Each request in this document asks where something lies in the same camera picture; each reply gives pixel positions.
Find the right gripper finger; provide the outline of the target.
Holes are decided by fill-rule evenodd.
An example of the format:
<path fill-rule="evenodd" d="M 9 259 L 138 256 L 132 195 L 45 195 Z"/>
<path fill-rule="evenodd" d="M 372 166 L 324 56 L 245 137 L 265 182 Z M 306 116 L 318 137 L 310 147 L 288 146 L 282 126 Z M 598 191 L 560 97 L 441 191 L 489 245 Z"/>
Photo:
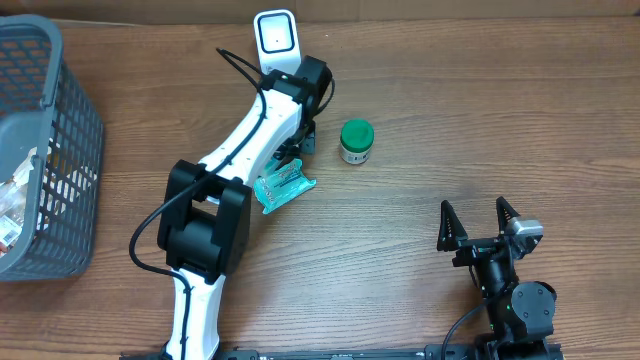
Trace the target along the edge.
<path fill-rule="evenodd" d="M 468 240 L 468 235 L 453 206 L 443 200 L 440 207 L 440 227 L 437 238 L 438 251 L 455 251 Z"/>
<path fill-rule="evenodd" d="M 499 232 L 504 233 L 508 222 L 520 214 L 509 204 L 509 202 L 500 196 L 496 199 L 496 211 L 499 225 Z"/>

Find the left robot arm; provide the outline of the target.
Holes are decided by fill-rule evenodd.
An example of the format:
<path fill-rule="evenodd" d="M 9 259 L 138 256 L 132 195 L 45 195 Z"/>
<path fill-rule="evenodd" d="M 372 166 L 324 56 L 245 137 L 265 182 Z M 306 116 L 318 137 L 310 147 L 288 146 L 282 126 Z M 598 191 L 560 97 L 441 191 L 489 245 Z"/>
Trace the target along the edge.
<path fill-rule="evenodd" d="M 306 56 L 294 73 L 262 75 L 250 112 L 198 164 L 178 161 L 169 173 L 158 246 L 175 285 L 175 311 L 163 359 L 211 359 L 226 278 L 249 238 L 252 187 L 286 161 L 315 151 L 314 118 L 332 96 L 327 64 Z"/>

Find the green lid jar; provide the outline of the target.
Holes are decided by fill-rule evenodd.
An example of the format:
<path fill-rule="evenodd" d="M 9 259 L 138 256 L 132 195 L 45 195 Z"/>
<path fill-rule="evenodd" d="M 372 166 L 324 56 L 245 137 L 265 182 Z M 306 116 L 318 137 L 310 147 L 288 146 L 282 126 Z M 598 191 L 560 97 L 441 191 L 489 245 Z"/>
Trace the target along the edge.
<path fill-rule="evenodd" d="M 340 133 L 340 156 L 352 165 L 367 161 L 375 140 L 373 126 L 365 119 L 347 121 Z"/>

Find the teal wet wipes pack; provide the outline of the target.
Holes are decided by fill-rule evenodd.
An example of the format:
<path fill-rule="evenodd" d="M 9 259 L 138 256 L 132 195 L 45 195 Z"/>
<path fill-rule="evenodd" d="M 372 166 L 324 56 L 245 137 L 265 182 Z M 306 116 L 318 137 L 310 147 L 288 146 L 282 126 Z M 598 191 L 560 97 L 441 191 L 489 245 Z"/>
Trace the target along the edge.
<path fill-rule="evenodd" d="M 274 212 L 315 187 L 317 181 L 304 175 L 302 165 L 301 159 L 293 159 L 271 175 L 259 177 L 254 182 L 254 193 L 263 206 L 263 215 Z"/>

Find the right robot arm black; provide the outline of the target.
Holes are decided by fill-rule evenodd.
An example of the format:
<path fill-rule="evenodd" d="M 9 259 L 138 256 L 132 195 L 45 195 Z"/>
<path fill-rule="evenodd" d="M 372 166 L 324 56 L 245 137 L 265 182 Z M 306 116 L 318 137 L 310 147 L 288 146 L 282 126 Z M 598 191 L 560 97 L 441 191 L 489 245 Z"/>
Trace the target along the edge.
<path fill-rule="evenodd" d="M 452 350 L 450 341 L 456 330 L 482 310 L 487 312 L 490 331 L 476 336 L 465 347 L 471 359 L 561 359 L 559 345 L 550 345 L 557 292 L 546 282 L 522 282 L 515 262 L 532 253 L 544 236 L 536 218 L 521 216 L 503 198 L 496 199 L 498 234 L 471 239 L 453 206 L 440 205 L 437 250 L 452 252 L 452 264 L 469 270 L 482 302 L 459 318 L 440 346 L 445 359 Z"/>

